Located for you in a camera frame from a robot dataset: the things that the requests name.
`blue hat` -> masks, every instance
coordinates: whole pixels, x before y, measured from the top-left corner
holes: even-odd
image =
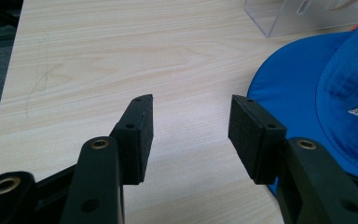
[[[286,126],[287,138],[322,143],[358,176],[358,27],[277,50],[257,71],[248,97]]]

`light wood surface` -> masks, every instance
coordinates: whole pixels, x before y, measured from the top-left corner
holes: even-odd
[[[244,0],[25,1],[0,105],[0,174],[37,181],[76,163],[132,98],[154,95],[145,182],[126,186],[127,223],[282,223],[227,138],[232,94],[245,95],[276,49]]]

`cap brim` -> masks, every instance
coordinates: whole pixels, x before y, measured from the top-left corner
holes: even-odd
[[[287,138],[318,141],[346,172],[358,176],[358,167],[336,151],[325,136],[316,112],[315,92],[321,73],[349,36],[351,32],[317,35],[277,50],[259,68],[247,95],[286,126]],[[269,187],[276,192],[276,185]]]

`wooden table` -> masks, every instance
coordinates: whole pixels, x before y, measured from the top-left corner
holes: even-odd
[[[276,49],[244,0],[25,1],[0,105],[0,174],[36,181],[76,163],[132,98],[154,95],[145,182],[125,186],[127,223],[282,223],[227,138],[232,94],[245,95]]]

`clear plastic container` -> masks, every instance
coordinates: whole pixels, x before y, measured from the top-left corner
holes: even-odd
[[[358,0],[246,0],[245,11],[266,37],[358,22]]]

